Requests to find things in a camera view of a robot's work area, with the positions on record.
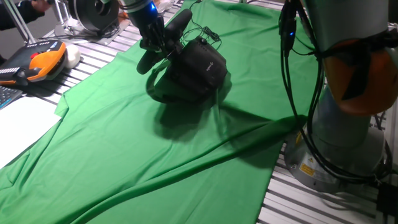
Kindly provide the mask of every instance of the yellow label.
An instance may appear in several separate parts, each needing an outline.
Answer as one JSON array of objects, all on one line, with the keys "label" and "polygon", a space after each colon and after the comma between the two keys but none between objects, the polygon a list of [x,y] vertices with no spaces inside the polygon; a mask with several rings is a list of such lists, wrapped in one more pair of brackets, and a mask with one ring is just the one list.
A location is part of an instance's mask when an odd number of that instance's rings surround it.
[{"label": "yellow label", "polygon": [[304,173],[310,175],[311,177],[313,176],[313,174],[315,172],[314,169],[312,169],[311,167],[309,167],[309,166],[307,166],[305,164],[301,165],[300,170],[303,171]]}]

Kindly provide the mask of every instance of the metal grating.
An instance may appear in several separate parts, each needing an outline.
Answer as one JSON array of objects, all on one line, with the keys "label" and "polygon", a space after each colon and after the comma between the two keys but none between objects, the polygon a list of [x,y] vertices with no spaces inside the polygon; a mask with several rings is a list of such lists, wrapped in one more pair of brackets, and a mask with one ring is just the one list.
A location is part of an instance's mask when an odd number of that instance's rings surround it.
[{"label": "metal grating", "polygon": [[[238,3],[238,0],[220,0]],[[164,12],[165,22],[181,8],[183,0],[178,0],[171,9]],[[250,4],[281,10],[282,4],[272,1],[251,1]],[[109,45],[94,43],[77,44],[80,49],[80,63],[71,70],[64,70],[52,81],[33,83],[24,87],[26,93],[45,101],[57,104],[61,95],[92,73],[113,60],[118,52],[126,51],[135,44],[141,35],[136,27],[130,25],[119,34]],[[395,122],[397,105],[381,119],[382,127],[394,147],[394,139],[398,128]],[[258,223],[393,223],[394,218],[387,217],[376,211],[377,190],[363,187],[361,191],[342,192],[338,194],[322,194],[307,188],[295,180],[286,169],[284,148],[282,148],[277,165],[272,174],[271,182],[263,201]]]}]

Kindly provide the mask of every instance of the orange and black device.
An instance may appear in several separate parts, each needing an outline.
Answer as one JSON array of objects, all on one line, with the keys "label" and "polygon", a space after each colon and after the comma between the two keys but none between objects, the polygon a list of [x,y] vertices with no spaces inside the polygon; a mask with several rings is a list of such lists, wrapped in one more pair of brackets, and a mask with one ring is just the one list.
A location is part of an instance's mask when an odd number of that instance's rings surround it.
[{"label": "orange and black device", "polygon": [[28,85],[55,78],[67,62],[66,45],[47,40],[20,48],[0,67],[0,85]]}]

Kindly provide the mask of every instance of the white sheet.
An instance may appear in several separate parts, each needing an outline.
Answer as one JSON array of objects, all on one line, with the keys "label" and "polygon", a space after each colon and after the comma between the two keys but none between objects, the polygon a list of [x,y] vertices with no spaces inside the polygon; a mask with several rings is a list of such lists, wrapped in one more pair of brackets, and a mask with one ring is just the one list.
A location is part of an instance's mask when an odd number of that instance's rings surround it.
[{"label": "white sheet", "polygon": [[0,169],[61,119],[55,108],[39,98],[23,97],[0,110]]}]

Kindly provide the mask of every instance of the green cloth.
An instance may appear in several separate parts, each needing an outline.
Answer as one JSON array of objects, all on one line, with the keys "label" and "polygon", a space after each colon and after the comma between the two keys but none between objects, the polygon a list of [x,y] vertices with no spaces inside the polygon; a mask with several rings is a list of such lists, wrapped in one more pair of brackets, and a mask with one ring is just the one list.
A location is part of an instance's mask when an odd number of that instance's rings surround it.
[{"label": "green cloth", "polygon": [[[62,121],[0,170],[0,223],[256,221],[295,127],[280,75],[280,12],[210,0],[192,11],[223,41],[225,100],[205,110],[154,101],[148,75],[136,72],[144,53],[136,44],[67,91]],[[290,66],[306,114],[317,64],[292,54]]]}]

